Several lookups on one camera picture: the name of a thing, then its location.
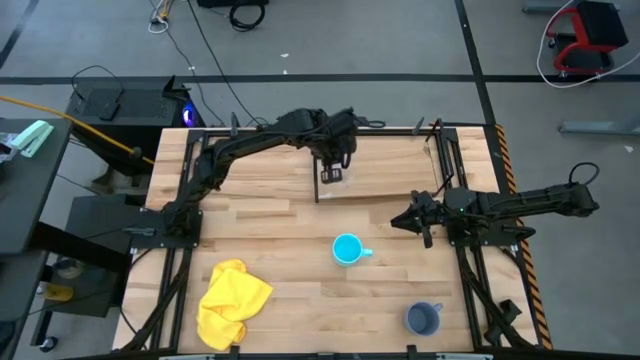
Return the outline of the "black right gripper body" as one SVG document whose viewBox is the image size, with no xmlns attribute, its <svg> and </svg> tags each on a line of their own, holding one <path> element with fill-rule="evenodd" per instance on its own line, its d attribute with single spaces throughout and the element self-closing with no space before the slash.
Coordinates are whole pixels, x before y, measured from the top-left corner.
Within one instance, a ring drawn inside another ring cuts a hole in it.
<svg viewBox="0 0 640 360">
<path fill-rule="evenodd" d="M 452 212 L 443 203 L 435 200 L 426 191 L 413 190 L 410 203 L 410 229 L 426 231 L 432 225 L 444 225 L 452 216 Z"/>
</svg>

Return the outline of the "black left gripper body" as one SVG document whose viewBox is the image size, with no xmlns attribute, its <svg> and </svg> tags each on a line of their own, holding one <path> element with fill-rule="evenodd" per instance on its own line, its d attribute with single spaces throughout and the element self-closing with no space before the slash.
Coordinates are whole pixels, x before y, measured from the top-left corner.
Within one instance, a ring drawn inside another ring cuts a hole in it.
<svg viewBox="0 0 640 360">
<path fill-rule="evenodd" d="M 315 145 L 315 156 L 324 165 L 349 165 L 356 149 L 357 141 L 354 133 L 322 135 Z"/>
</svg>

